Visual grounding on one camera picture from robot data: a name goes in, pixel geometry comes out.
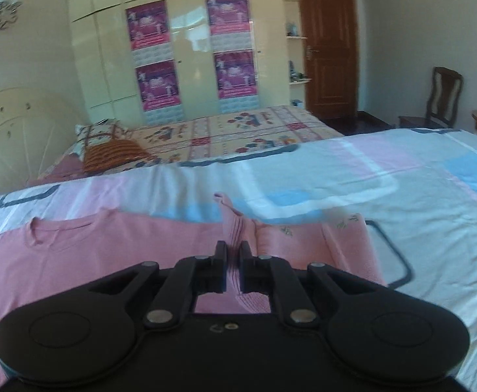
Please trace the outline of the pink knit sweater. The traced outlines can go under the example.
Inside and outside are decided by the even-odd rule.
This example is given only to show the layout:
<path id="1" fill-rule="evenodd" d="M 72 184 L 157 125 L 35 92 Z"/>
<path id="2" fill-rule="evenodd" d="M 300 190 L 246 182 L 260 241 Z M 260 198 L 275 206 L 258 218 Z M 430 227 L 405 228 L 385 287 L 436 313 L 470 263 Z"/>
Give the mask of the pink knit sweater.
<path id="1" fill-rule="evenodd" d="M 221 220 L 190 223 L 118 210 L 75 220 L 34 218 L 0 234 L 0 319 L 24 304 L 67 291 L 145 261 L 163 268 L 211 254 L 225 242 L 236 254 L 280 257 L 296 269 L 314 262 L 382 283 L 365 220 L 353 214 L 323 223 L 271 225 L 251 220 L 223 194 Z M 5 376 L 0 367 L 0 386 Z"/>

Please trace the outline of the cartoon print yellow bedsheet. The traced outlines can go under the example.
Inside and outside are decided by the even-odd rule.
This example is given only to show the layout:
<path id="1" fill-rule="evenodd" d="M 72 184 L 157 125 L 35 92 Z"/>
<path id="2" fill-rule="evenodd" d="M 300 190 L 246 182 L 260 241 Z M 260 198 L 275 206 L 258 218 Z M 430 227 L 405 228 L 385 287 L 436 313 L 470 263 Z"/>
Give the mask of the cartoon print yellow bedsheet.
<path id="1" fill-rule="evenodd" d="M 129 130 L 152 165 L 180 163 L 339 138 L 342 133 L 308 111 L 273 106 Z"/>

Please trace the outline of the orange knitted cushion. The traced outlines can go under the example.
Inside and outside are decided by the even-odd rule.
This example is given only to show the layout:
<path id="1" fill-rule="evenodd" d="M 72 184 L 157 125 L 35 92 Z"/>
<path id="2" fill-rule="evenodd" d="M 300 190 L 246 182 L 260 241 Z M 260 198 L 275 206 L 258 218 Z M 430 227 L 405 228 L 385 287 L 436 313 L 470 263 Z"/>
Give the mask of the orange knitted cushion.
<path id="1" fill-rule="evenodd" d="M 154 156 L 137 142 L 128 139 L 116 139 L 86 148 L 83 172 L 98 174 L 129 162 L 151 160 Z"/>

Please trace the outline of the patterned white pillow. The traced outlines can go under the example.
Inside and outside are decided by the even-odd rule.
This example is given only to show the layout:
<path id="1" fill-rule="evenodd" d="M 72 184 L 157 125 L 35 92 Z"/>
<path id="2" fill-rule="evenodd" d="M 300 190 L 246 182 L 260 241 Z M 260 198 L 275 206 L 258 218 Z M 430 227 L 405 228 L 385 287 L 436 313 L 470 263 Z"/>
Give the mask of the patterned white pillow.
<path id="1" fill-rule="evenodd" d="M 123 138 L 126 132 L 126 127 L 114 119 L 104 119 L 89 125 L 76 125 L 76 142 L 72 153 L 83 161 L 87 148 Z"/>

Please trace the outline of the pastel patchwork bed quilt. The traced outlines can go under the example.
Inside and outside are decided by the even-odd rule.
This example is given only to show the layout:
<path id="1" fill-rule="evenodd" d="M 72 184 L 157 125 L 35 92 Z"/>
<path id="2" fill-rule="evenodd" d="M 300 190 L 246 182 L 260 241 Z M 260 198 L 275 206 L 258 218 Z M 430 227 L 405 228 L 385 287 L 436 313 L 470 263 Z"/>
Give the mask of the pastel patchwork bed quilt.
<path id="1" fill-rule="evenodd" d="M 0 233 L 31 215 L 58 219 L 113 204 L 179 221 L 215 221 L 225 193 L 271 223 L 359 212 L 371 221 L 384 278 L 455 312 L 471 348 L 458 378 L 477 391 L 477 136 L 395 129 L 67 181 L 51 195 L 2 196 Z"/>

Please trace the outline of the lower left purple poster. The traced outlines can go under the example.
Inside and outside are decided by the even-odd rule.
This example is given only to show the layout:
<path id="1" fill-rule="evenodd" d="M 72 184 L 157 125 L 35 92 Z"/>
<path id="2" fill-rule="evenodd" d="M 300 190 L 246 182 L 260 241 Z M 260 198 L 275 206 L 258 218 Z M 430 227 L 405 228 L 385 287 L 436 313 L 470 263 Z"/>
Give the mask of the lower left purple poster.
<path id="1" fill-rule="evenodd" d="M 173 60 L 139 66 L 135 73 L 144 111 L 154 111 L 181 103 Z"/>

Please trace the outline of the purple poster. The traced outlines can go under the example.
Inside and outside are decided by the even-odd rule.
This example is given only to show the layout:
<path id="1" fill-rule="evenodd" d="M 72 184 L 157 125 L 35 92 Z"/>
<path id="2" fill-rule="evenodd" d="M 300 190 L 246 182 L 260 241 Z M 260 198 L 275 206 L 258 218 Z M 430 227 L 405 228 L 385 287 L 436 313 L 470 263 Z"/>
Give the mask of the purple poster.
<path id="1" fill-rule="evenodd" d="M 219 99 L 257 95 L 252 51 L 224 51 L 213 54 Z"/>
<path id="2" fill-rule="evenodd" d="M 132 51 L 170 42 L 165 0 L 128 8 L 126 18 Z"/>
<path id="3" fill-rule="evenodd" d="M 250 31 L 248 0 L 206 0 L 212 36 Z"/>
<path id="4" fill-rule="evenodd" d="M 135 73 L 144 111 L 154 111 L 181 103 L 173 60 L 139 66 Z"/>

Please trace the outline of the lower right purple poster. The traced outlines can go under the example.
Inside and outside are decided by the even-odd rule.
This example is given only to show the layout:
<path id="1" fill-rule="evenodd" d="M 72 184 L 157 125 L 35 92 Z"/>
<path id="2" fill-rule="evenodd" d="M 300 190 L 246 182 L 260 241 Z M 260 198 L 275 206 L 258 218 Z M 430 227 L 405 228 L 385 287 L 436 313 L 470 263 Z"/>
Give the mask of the lower right purple poster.
<path id="1" fill-rule="evenodd" d="M 252 51 L 224 51 L 213 54 L 219 99 L 257 95 Z"/>

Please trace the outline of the cream round headboard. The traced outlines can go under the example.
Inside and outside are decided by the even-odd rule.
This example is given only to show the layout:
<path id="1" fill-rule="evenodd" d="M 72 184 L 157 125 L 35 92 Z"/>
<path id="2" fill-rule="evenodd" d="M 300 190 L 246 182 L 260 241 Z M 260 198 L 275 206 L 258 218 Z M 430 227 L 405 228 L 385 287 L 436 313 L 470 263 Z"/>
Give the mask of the cream round headboard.
<path id="1" fill-rule="evenodd" d="M 76 142 L 87 119 L 61 96 L 35 88 L 0 91 L 0 194 L 38 179 Z"/>

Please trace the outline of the brown wooden door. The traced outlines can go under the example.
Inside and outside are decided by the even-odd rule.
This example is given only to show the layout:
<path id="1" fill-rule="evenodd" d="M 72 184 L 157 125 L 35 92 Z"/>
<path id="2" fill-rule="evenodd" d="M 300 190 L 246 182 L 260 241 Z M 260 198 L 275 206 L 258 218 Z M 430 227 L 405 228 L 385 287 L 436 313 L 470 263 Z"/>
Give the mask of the brown wooden door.
<path id="1" fill-rule="evenodd" d="M 355 116 L 358 41 L 354 0 L 302 0 L 307 108 L 321 120 Z"/>

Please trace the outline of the cream glossy wardrobe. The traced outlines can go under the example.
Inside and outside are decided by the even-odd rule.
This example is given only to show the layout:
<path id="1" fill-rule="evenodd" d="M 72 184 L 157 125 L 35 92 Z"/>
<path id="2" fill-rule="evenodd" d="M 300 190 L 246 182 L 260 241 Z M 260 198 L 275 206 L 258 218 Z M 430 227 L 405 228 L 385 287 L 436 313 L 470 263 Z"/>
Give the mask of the cream glossy wardrobe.
<path id="1" fill-rule="evenodd" d="M 170 42 L 132 51 L 126 9 L 160 0 L 67 0 L 89 118 L 160 125 L 290 101 L 283 0 L 248 0 L 250 31 L 212 36 L 206 0 L 165 0 Z M 219 99 L 213 54 L 252 51 L 257 95 Z M 144 111 L 135 69 L 173 60 L 181 103 Z"/>

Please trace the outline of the cream corner shelf unit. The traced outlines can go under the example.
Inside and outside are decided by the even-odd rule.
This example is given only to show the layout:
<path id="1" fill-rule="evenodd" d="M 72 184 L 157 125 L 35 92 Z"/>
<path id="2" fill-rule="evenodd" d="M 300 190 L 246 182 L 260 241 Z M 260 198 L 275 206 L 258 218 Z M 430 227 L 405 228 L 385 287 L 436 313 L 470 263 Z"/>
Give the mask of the cream corner shelf unit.
<path id="1" fill-rule="evenodd" d="M 289 58 L 290 104 L 299 109 L 306 108 L 307 86 L 310 79 L 306 74 L 306 37 L 300 7 L 303 0 L 283 0 L 285 33 Z"/>

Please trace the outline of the upper left purple poster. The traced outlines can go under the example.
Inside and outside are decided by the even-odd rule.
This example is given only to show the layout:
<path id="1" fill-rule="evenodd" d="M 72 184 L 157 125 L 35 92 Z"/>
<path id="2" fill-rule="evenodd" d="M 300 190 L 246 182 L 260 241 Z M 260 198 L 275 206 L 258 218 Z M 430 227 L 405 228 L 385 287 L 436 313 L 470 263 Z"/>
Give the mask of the upper left purple poster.
<path id="1" fill-rule="evenodd" d="M 170 42 L 165 0 L 128 8 L 126 18 L 132 51 Z"/>

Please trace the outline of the dark wooden chair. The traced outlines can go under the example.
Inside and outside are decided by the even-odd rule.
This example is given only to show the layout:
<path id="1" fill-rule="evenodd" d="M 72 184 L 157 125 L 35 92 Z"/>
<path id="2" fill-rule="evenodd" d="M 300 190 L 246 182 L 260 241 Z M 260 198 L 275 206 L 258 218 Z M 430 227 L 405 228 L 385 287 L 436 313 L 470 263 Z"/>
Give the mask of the dark wooden chair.
<path id="1" fill-rule="evenodd" d="M 423 117 L 400 116 L 400 128 L 453 128 L 458 115 L 458 104 L 464 87 L 464 77 L 446 67 L 435 66 L 432 90 Z"/>

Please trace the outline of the upper right purple poster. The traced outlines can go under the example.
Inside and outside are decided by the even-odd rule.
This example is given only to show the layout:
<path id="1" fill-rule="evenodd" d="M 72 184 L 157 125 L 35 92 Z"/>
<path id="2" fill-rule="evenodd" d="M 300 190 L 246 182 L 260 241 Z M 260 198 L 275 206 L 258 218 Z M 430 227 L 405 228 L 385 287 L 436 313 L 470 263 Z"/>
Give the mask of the upper right purple poster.
<path id="1" fill-rule="evenodd" d="M 250 31 L 248 0 L 206 0 L 212 36 Z"/>

